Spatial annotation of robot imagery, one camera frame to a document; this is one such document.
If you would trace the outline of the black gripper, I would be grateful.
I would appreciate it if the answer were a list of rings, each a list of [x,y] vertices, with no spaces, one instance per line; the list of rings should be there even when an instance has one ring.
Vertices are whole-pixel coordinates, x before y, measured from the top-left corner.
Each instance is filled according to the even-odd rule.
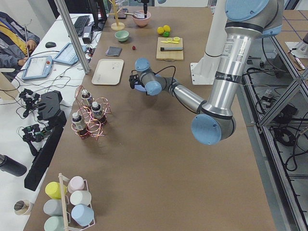
[[[129,76],[129,85],[131,89],[135,89],[135,86],[139,84],[140,84],[140,79],[138,74]]]

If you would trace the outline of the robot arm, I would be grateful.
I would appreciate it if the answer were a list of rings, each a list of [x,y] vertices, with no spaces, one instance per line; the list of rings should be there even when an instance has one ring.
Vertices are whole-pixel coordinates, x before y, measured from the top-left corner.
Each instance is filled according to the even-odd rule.
[[[136,74],[129,77],[132,89],[158,95],[168,91],[196,117],[191,130],[202,144],[213,145],[231,136],[236,128],[231,105],[242,79],[245,62],[255,39],[271,37],[282,29],[282,0],[228,0],[225,3],[227,33],[209,100],[195,94],[173,77],[153,72],[146,58],[135,62]]]

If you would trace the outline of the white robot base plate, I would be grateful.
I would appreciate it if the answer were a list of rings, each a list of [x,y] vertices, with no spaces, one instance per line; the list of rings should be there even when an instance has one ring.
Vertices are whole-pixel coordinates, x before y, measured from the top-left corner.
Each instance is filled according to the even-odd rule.
[[[191,78],[193,85],[212,85],[215,73],[212,63],[190,63]]]

